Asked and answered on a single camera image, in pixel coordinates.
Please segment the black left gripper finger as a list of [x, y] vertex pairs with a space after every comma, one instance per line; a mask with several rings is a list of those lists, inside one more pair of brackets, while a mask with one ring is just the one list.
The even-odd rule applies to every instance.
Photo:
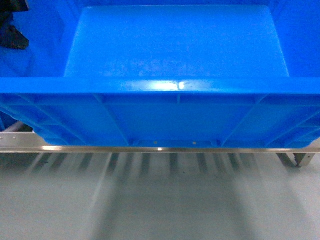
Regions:
[[29, 40], [16, 29], [11, 22], [13, 13], [27, 12], [29, 4], [27, 0], [1, 0], [0, 1], [0, 46], [8, 49], [25, 50], [29, 46]]

